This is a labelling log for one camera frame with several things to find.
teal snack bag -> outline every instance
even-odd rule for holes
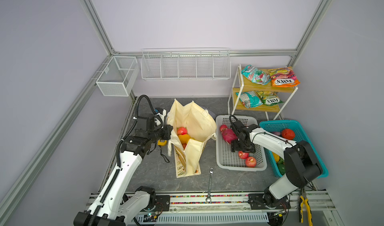
[[[259,70],[252,65],[247,65],[243,70],[241,70],[241,74],[247,77],[248,80],[251,80],[252,83],[259,85],[266,85],[269,81],[271,81],[271,77],[268,73]]]
[[[246,108],[255,108],[263,104],[255,91],[242,92],[239,99]]]

white wire basket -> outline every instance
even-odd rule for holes
[[[143,49],[144,80],[228,80],[228,48]]]
[[[253,117],[236,115],[236,118],[240,120],[245,126],[251,124],[257,125],[257,120]],[[224,141],[221,136],[220,126],[225,124],[230,128],[229,115],[219,115],[216,117],[217,125],[217,140],[216,140],[216,163],[220,168],[226,168],[229,170],[241,170],[241,171],[263,171],[266,169],[266,157],[264,148],[260,145],[256,145],[256,152],[249,153],[256,159],[256,166],[249,168],[245,165],[245,159],[241,159],[238,156],[238,152],[231,152],[231,145]]]
[[[129,96],[138,74],[136,57],[113,56],[96,84],[104,96]]]

wire basket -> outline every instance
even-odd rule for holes
[[[144,49],[144,80],[228,80],[231,60],[227,48]]]
[[[245,126],[251,124],[257,125],[257,120],[249,116],[237,116],[236,118],[240,120]],[[217,140],[216,140],[216,162],[220,168],[226,168],[229,170],[241,170],[241,171],[263,171],[266,169],[266,158],[264,148],[260,145],[256,145],[256,152],[249,153],[249,156],[252,156],[256,159],[256,166],[254,168],[249,168],[245,165],[245,159],[240,159],[238,152],[231,152],[231,145],[224,141],[221,136],[220,126],[225,124],[230,128],[231,123],[229,122],[229,115],[219,115],[216,117],[217,125]]]
[[[316,152],[316,149],[313,147],[312,142],[308,138],[307,134],[305,133],[303,127],[301,124],[295,120],[272,120],[272,121],[264,121],[260,123],[260,127],[265,129],[268,132],[275,132],[275,131],[282,131],[285,128],[289,128],[295,132],[295,138],[293,139],[296,142],[300,142],[302,140],[310,143],[314,153],[316,154],[319,163],[321,167],[323,168],[323,174],[320,175],[318,178],[324,178],[328,176],[328,169],[325,167],[324,162],[321,160],[319,154]],[[279,169],[277,168],[277,164],[275,161],[275,158],[273,157],[273,154],[270,150],[265,149],[268,161],[272,165],[272,170],[273,173],[275,174],[276,177],[282,177],[282,175],[279,172]]]
[[[104,96],[129,96],[138,73],[136,57],[113,56],[96,84]]]

fox's candy bag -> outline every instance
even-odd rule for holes
[[[268,70],[271,76],[272,86],[276,87],[294,87],[300,84],[295,76],[294,71],[289,68]]]
[[[260,96],[260,99],[262,100],[263,104],[267,106],[284,103],[279,97],[277,97],[275,92],[257,91],[257,94]]]

white plastic basket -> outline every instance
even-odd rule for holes
[[[129,96],[138,73],[136,57],[113,56],[96,84],[104,96]]]
[[[236,115],[236,118],[240,120],[245,126],[256,124],[257,120],[249,116]],[[225,124],[230,128],[229,115],[219,115],[216,117],[217,125],[217,140],[216,140],[216,162],[220,168],[226,168],[229,170],[241,170],[241,171],[263,171],[266,169],[266,158],[264,148],[260,145],[256,145],[256,152],[250,153],[256,159],[256,166],[249,168],[245,165],[245,159],[240,159],[238,152],[231,152],[231,145],[224,141],[221,136],[220,126]]]

